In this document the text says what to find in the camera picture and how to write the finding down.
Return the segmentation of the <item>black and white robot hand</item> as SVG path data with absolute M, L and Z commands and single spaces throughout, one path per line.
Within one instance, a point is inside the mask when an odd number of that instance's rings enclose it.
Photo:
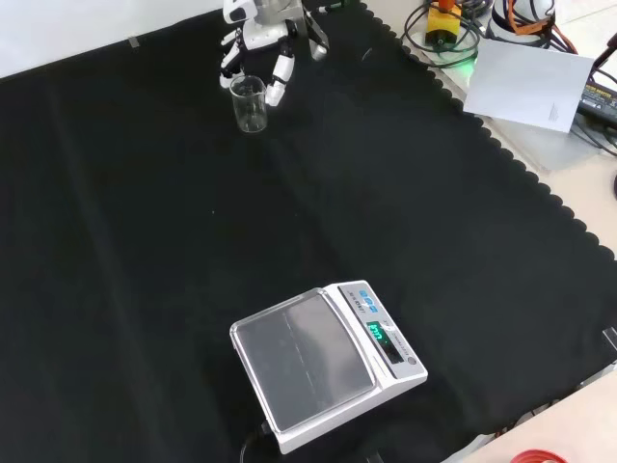
M 225 1 L 224 20 L 235 28 L 221 40 L 221 46 L 227 50 L 220 64 L 221 87 L 229 88 L 234 78 L 244 74 L 243 62 L 248 53 L 276 46 L 279 57 L 266 86 L 265 103 L 278 106 L 293 74 L 292 44 L 303 29 L 302 13 L 300 1 Z

